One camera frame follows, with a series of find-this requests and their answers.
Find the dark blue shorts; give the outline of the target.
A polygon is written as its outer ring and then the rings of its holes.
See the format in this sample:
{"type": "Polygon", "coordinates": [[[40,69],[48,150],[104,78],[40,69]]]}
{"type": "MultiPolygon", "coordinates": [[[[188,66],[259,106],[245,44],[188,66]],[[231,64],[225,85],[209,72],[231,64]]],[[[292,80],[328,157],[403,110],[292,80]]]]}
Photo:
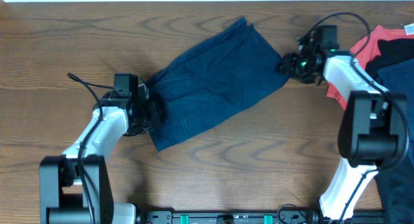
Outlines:
{"type": "Polygon", "coordinates": [[[164,110],[164,123],[149,131],[158,151],[180,144],[254,106],[283,87],[279,53],[238,19],[187,50],[147,82],[164,110]]]}

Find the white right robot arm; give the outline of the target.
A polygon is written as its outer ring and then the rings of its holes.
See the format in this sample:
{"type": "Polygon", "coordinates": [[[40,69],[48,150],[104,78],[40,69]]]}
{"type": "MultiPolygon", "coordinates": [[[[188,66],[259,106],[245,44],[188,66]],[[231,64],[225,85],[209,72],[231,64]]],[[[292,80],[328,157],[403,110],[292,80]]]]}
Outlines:
{"type": "Polygon", "coordinates": [[[344,50],[289,53],[276,71],[303,83],[320,76],[347,102],[338,132],[341,159],[318,210],[309,216],[311,223],[345,223],[370,180],[400,164],[408,152],[407,98],[379,85],[344,50]]]}

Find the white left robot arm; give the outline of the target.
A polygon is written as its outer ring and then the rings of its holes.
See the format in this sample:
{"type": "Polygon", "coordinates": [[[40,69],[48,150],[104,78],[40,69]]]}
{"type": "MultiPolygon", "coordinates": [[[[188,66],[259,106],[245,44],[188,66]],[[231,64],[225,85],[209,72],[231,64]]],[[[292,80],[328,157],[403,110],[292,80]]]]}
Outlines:
{"type": "Polygon", "coordinates": [[[107,162],[121,137],[144,134],[163,115],[153,100],[100,99],[73,145],[39,165],[40,222],[144,223],[135,204],[114,201],[107,162]]]}

